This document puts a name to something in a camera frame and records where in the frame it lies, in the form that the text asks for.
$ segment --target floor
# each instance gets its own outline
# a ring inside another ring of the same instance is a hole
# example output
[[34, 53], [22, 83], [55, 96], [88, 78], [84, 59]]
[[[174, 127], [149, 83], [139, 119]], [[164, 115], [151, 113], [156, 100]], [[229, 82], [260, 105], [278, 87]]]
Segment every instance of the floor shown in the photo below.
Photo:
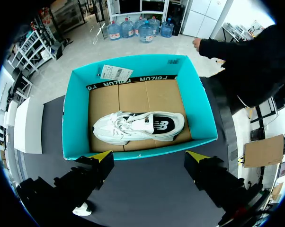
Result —
[[[103, 39], [93, 16], [87, 20], [87, 23], [65, 35], [73, 43], [64, 49], [62, 57], [57, 61], [50, 60], [38, 73], [33, 74], [30, 79], [33, 83], [31, 97], [38, 98], [42, 103], [61, 97], [66, 93], [73, 69], [125, 55], [155, 53], [187, 55], [201, 77], [210, 77], [222, 70], [221, 65], [216, 62], [217, 59], [208, 59], [199, 55], [192, 45], [193, 38], [190, 36], [178, 35], [165, 38], [159, 35], [150, 44], [141, 43], [138, 37], [111, 41], [108, 38]], [[244, 144], [249, 142], [251, 124], [248, 115], [249, 110], [241, 110], [233, 116], [238, 157], [243, 156]], [[238, 176], [245, 178], [247, 186], [248, 181], [256, 183], [258, 180], [256, 168], [239, 166]]]

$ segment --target metal rack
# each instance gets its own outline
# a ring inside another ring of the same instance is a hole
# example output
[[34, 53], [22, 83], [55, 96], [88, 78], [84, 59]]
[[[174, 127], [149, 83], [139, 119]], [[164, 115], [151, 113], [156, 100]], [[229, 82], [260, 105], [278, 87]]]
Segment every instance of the metal rack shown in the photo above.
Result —
[[134, 15], [134, 14], [159, 14], [159, 15], [162, 15], [161, 22], [164, 22], [167, 19], [169, 0], [163, 0], [163, 2], [164, 2], [163, 11], [143, 11], [142, 7], [141, 7], [141, 11], [139, 11], [139, 12], [120, 13], [119, 2], [118, 1], [115, 2], [113, 0], [107, 0], [110, 21], [112, 21], [112, 20], [116, 21], [116, 18], [120, 17], [120, 16], [125, 17], [128, 15]]
[[[40, 43], [39, 47], [34, 48], [37, 43]], [[32, 32], [21, 47], [17, 47], [17, 52], [15, 53], [12, 60], [8, 60], [8, 63], [12, 68], [20, 68], [21, 70], [28, 71], [28, 75], [33, 72], [38, 72], [38, 68], [42, 66], [48, 60], [55, 59], [51, 54], [50, 46], [47, 46], [38, 31]], [[41, 56], [41, 52], [46, 51], [49, 57], [45, 60]]]

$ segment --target blue water bottle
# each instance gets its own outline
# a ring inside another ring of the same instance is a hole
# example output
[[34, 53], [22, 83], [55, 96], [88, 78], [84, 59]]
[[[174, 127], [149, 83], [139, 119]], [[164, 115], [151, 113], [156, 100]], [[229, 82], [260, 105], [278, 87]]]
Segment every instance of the blue water bottle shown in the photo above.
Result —
[[112, 24], [107, 27], [107, 31], [111, 40], [118, 40], [121, 38], [121, 27], [112, 20]]
[[144, 25], [139, 27], [139, 37], [142, 43], [148, 44], [153, 40], [153, 27], [149, 21], [145, 21]]
[[134, 24], [128, 18], [125, 18], [125, 21], [120, 25], [122, 27], [122, 36], [123, 38], [130, 38], [134, 36]]
[[139, 17], [139, 20], [137, 20], [135, 23], [134, 23], [134, 34], [135, 36], [139, 36], [139, 27], [141, 25], [144, 25], [146, 19], [143, 18], [143, 17]]
[[160, 32], [160, 21], [155, 18], [155, 16], [152, 17], [152, 19], [148, 20], [150, 22], [150, 25], [153, 27], [153, 35], [156, 36]]
[[165, 21], [161, 25], [160, 34], [163, 37], [170, 38], [173, 33], [174, 24], [171, 22], [171, 18], [168, 18], [168, 21]]

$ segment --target cable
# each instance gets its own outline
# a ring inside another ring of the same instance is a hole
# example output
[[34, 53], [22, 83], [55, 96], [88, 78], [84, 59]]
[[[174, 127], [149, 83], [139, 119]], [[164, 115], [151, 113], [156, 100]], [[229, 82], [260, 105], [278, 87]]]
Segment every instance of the cable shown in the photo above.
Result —
[[273, 120], [271, 120], [268, 124], [266, 124], [264, 127], [261, 127], [261, 128], [265, 128], [265, 127], [267, 127], [270, 123], [272, 123], [276, 118], [274, 118]]

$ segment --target black table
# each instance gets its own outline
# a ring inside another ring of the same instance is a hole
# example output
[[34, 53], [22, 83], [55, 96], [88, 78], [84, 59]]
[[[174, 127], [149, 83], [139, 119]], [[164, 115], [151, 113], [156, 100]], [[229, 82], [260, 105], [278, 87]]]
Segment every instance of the black table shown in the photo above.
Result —
[[[238, 158], [234, 124], [223, 96], [214, 96], [215, 84], [205, 87], [218, 131], [218, 140], [191, 149], [209, 157], [218, 156], [237, 175]], [[81, 164], [62, 157], [63, 97], [45, 104], [42, 123], [42, 155], [24, 154], [28, 177], [42, 177], [53, 185], [72, 166]], [[185, 151], [172, 154], [115, 161], [115, 167], [99, 191], [88, 200], [96, 206], [83, 217], [111, 227], [216, 226], [224, 214], [205, 191], [199, 191], [184, 168]]]

